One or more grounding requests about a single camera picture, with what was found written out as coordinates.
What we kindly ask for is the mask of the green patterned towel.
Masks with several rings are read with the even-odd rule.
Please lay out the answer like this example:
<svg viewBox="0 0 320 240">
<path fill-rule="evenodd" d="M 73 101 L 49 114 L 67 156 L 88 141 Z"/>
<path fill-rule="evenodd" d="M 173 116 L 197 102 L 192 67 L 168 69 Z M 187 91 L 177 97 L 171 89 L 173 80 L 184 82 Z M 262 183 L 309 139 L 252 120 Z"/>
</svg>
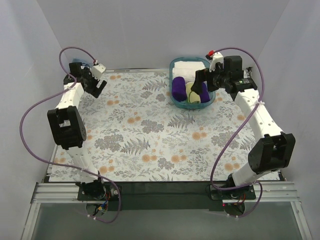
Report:
<svg viewBox="0 0 320 240">
<path fill-rule="evenodd" d="M 185 85 L 187 102 L 189 104 L 200 104 L 201 103 L 200 96 L 191 90 L 192 86 L 193 86 L 192 82 L 188 82 Z"/>
</svg>

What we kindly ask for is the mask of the blue towel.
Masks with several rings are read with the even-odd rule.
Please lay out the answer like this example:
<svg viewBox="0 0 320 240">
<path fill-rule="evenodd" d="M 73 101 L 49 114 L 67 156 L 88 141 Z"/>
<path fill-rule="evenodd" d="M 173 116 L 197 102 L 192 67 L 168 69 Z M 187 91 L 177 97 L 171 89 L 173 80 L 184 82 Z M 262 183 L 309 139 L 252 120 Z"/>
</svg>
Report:
<svg viewBox="0 0 320 240">
<path fill-rule="evenodd" d="M 79 59 L 79 58 L 74 58 L 72 60 L 73 63 L 81 63 L 83 66 L 87 66 L 87 67 L 91 67 L 93 65 L 93 63 L 83 60 L 83 59 Z"/>
</svg>

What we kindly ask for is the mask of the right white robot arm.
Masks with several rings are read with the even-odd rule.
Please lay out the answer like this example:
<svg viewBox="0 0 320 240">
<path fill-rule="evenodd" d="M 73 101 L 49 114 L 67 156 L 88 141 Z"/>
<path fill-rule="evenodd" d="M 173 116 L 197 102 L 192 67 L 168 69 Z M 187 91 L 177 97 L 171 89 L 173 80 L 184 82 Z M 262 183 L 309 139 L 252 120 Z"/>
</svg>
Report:
<svg viewBox="0 0 320 240">
<path fill-rule="evenodd" d="M 203 83 L 207 83 L 209 92 L 224 89 L 240 107 L 245 123 L 250 125 L 256 140 L 247 163 L 230 174 L 223 186 L 213 186 L 216 190 L 226 191 L 230 198 L 237 199 L 243 195 L 245 187 L 260 177 L 288 167 L 296 139 L 275 123 L 261 100 L 262 93 L 256 83 L 251 77 L 245 77 L 243 60 L 239 55 L 223 56 L 220 52 L 211 51 L 206 58 L 210 66 L 195 72 L 191 90 L 200 94 Z"/>
</svg>

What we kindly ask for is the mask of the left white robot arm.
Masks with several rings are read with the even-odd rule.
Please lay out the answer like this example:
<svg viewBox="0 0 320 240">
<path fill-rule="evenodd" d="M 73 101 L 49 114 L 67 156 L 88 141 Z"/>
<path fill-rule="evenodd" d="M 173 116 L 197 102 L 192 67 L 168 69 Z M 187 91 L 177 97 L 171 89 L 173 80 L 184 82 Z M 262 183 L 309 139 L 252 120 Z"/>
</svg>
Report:
<svg viewBox="0 0 320 240">
<path fill-rule="evenodd" d="M 106 187 L 98 176 L 99 171 L 90 160 L 84 147 L 87 140 L 85 123 L 79 113 L 78 106 L 84 93 L 98 98 L 107 85 L 105 80 L 99 84 L 106 67 L 94 62 L 92 67 L 81 62 L 69 64 L 69 74 L 63 79 L 63 88 L 59 104 L 47 112 L 47 118 L 54 142 L 61 146 L 72 159 L 72 164 L 80 171 L 80 182 L 76 185 L 82 193 L 95 200 L 106 196 Z"/>
</svg>

